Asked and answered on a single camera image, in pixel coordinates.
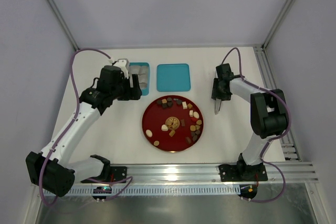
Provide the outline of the teal chocolate box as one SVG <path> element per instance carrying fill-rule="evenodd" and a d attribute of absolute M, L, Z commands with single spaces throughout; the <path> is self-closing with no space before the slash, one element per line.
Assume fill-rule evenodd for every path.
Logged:
<path fill-rule="evenodd" d="M 150 87 L 150 65 L 147 62 L 131 62 L 130 73 L 138 76 L 142 95 L 148 95 Z"/>

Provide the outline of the white heart chocolate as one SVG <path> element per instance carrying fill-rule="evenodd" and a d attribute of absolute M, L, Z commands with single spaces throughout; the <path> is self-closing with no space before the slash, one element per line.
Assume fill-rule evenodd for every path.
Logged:
<path fill-rule="evenodd" d="M 166 125 L 162 125 L 162 126 L 161 126 L 161 130 L 162 130 L 162 131 L 168 131 L 168 127 L 167 127 Z"/>

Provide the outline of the tan caramel square chocolate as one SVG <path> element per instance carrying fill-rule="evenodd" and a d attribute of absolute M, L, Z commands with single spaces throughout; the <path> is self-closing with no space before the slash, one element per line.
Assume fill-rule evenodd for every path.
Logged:
<path fill-rule="evenodd" d="M 169 133 L 169 136 L 173 137 L 174 135 L 175 135 L 175 130 L 171 130 L 170 133 Z"/>

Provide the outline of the metal tongs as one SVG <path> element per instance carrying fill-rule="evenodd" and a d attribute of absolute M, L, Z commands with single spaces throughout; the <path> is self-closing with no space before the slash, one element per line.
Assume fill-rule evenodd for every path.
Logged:
<path fill-rule="evenodd" d="M 220 112 L 221 104 L 222 104 L 221 99 L 215 100 L 215 107 L 214 107 L 215 115 L 217 115 Z"/>

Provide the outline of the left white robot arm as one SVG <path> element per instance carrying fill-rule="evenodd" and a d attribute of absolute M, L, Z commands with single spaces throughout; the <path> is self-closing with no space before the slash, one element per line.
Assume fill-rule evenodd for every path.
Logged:
<path fill-rule="evenodd" d="M 129 74 L 129 62 L 119 59 L 101 69 L 96 87 L 76 95 L 76 109 L 66 125 L 39 153 L 30 152 L 26 165 L 30 180 L 40 191 L 63 197 L 78 182 L 107 182 L 110 161 L 91 155 L 70 163 L 74 150 L 89 128 L 112 106 L 114 100 L 139 100 L 142 95 L 138 76 Z"/>

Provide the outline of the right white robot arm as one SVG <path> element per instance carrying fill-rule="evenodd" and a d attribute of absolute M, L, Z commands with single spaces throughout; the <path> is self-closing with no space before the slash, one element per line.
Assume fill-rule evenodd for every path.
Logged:
<path fill-rule="evenodd" d="M 268 180 L 263 155 L 272 137 L 281 136 L 290 123 L 285 96 L 282 90 L 258 88 L 245 78 L 235 75 L 228 63 L 216 67 L 212 96 L 215 114 L 223 101 L 237 95 L 250 104 L 250 125 L 253 130 L 246 149 L 234 165 L 219 165 L 222 182 L 247 182 Z"/>

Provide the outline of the white oval chocolate right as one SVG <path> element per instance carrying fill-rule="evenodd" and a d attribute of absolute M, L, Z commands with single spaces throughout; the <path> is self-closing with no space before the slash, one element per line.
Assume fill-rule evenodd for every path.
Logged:
<path fill-rule="evenodd" d="M 199 118 L 200 118 L 200 117 L 199 117 L 199 113 L 196 112 L 196 111 L 194 111 L 194 112 L 193 112 L 193 117 L 196 118 L 196 119 L 199 119 Z"/>

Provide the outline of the white oval chocolate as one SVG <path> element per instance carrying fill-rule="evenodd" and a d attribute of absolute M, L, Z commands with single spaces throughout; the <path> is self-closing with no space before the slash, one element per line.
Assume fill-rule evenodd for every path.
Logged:
<path fill-rule="evenodd" d="M 152 133 L 151 130 L 146 130 L 145 133 L 146 133 L 146 135 L 147 135 L 148 137 L 152 137 L 152 136 L 153 136 L 153 133 Z"/>
<path fill-rule="evenodd" d="M 199 117 L 199 113 L 196 112 L 196 111 L 194 111 L 194 112 L 193 112 L 193 117 L 196 118 L 196 119 L 199 119 L 199 118 L 200 118 L 200 117 Z"/>

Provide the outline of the cream rectangular chocolate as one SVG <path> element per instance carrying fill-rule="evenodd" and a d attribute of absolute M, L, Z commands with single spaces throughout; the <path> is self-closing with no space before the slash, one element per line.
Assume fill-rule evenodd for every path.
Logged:
<path fill-rule="evenodd" d="M 188 107 L 187 107 L 187 103 L 184 101 L 184 102 L 182 102 L 182 107 L 183 107 L 183 109 L 187 109 Z"/>

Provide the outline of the brown striped chocolate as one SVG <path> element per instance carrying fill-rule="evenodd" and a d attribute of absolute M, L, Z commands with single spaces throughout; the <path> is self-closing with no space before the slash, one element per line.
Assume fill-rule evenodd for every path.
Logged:
<path fill-rule="evenodd" d="M 185 139 L 188 144 L 191 144 L 191 139 L 189 137 L 186 137 Z"/>

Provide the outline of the teal box lid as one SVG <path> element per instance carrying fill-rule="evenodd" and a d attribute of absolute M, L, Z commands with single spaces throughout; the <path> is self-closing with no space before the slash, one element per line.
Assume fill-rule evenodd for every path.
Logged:
<path fill-rule="evenodd" d="M 158 92 L 188 92 L 191 89 L 189 65 L 160 64 L 156 69 L 156 80 Z"/>

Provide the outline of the round red lacquer tray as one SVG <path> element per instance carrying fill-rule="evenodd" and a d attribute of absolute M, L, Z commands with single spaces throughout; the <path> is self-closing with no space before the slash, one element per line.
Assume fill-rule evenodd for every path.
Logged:
<path fill-rule="evenodd" d="M 187 109 L 183 109 L 182 102 L 187 103 Z M 193 117 L 193 112 L 199 113 L 199 119 Z M 162 131 L 161 126 L 166 125 L 168 131 Z M 142 115 L 142 131 L 145 138 L 154 146 L 155 141 L 159 141 L 158 146 L 154 146 L 165 152 L 182 152 L 200 140 L 203 128 L 204 117 L 199 107 L 190 99 L 179 95 L 165 95 L 155 99 L 145 109 Z M 148 137 L 146 130 L 151 130 L 152 137 Z M 171 130 L 175 130 L 173 137 L 169 136 Z M 186 142 L 186 137 L 191 139 L 191 144 Z"/>

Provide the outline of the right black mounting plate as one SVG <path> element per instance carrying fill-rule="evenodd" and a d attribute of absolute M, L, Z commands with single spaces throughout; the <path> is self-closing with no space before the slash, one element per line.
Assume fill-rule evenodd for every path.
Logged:
<path fill-rule="evenodd" d="M 254 166 L 221 164 L 218 169 L 221 182 L 265 182 L 268 180 L 263 163 Z"/>

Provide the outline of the black mounting plate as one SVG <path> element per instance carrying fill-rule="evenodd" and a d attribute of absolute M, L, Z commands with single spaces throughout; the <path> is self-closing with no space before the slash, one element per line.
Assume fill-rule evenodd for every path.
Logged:
<path fill-rule="evenodd" d="M 126 179 L 127 170 L 126 166 L 106 166 L 99 176 L 82 180 L 81 183 L 95 183 L 96 180 L 98 183 L 117 182 Z"/>
<path fill-rule="evenodd" d="M 263 163 L 254 166 L 221 164 L 218 169 L 221 182 L 265 182 L 268 180 Z"/>

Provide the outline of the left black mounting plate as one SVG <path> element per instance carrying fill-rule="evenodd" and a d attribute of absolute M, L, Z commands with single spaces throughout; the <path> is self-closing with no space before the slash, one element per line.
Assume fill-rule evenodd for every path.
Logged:
<path fill-rule="evenodd" d="M 81 183 L 95 183 L 96 180 L 98 183 L 117 182 L 126 179 L 127 170 L 126 166 L 106 166 L 99 176 L 82 180 Z"/>

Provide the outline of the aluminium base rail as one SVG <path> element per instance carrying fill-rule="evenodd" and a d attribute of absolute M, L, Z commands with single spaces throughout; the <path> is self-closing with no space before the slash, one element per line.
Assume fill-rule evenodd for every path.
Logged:
<path fill-rule="evenodd" d="M 125 164 L 122 175 L 132 176 L 135 183 L 149 182 L 221 182 L 227 173 L 218 163 L 200 164 Z M 309 162 L 275 162 L 265 165 L 268 183 L 317 183 L 318 175 Z"/>

